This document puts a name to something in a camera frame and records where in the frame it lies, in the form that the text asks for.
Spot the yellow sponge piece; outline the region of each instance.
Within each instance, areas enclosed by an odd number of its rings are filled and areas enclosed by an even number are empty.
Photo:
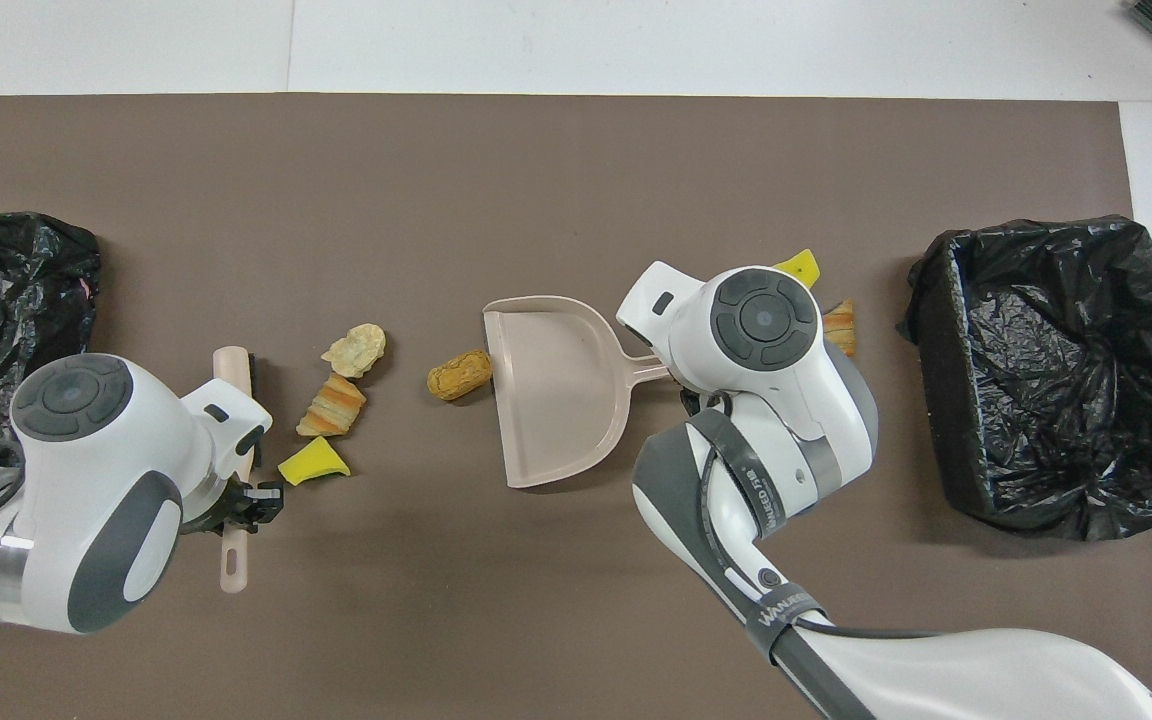
[[[814,282],[820,279],[820,266],[814,264],[814,255],[810,250],[804,250],[795,255],[794,258],[772,266],[798,278],[799,282],[809,288],[814,286]]]
[[[344,464],[343,460],[340,460],[335,450],[332,450],[332,446],[328,445],[326,438],[317,437],[311,439],[310,445],[302,447],[301,452],[297,452],[296,455],[279,462],[278,471],[293,486],[298,486],[298,484],[305,480],[321,478],[324,475],[348,475],[349,465]]]

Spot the robotic arm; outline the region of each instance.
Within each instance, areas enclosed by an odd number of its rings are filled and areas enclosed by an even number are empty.
[[[23,468],[0,468],[5,623],[94,632],[154,589],[179,533],[270,518],[233,478],[270,415],[232,384],[177,397],[128,359],[76,355],[30,374],[10,414]]]
[[[806,287],[773,268],[702,283],[655,263],[628,293],[617,320],[708,406],[637,458],[634,500],[657,538],[823,717],[1152,720],[1147,688],[1083,643],[838,628],[755,547],[873,461],[873,396],[819,316]]]

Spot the beige dustpan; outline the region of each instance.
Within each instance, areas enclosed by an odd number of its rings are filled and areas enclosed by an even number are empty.
[[[509,487],[598,464],[626,432],[634,386],[669,373],[653,356],[627,356],[607,320],[570,297],[498,300],[483,324]]]

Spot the round button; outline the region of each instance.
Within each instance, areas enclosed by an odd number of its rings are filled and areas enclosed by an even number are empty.
[[[53,414],[76,414],[100,395],[100,384],[86,370],[67,369],[41,388],[41,406]]]
[[[778,295],[755,295],[740,310],[740,325],[750,338],[771,342],[781,338],[794,323],[794,310]]]

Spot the brown surface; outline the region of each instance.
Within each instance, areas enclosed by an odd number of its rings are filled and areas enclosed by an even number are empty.
[[[483,346],[491,300],[612,314],[653,259],[708,276],[802,247],[824,306],[856,298],[882,441],[768,555],[840,623],[1053,630],[1152,688],[1152,532],[1022,541],[948,509],[892,331],[939,232],[1130,214],[1114,105],[0,99],[0,210],[23,209],[103,238],[97,350],[179,392],[217,346],[260,355],[271,461],[302,442],[329,342],[378,323],[391,344],[334,441],[359,477],[291,490],[245,592],[219,591],[215,538],[188,537],[106,632],[0,626],[0,717],[811,717],[634,509],[637,447],[682,418],[670,382],[636,391],[601,465],[536,492],[506,487],[488,392],[425,389]]]

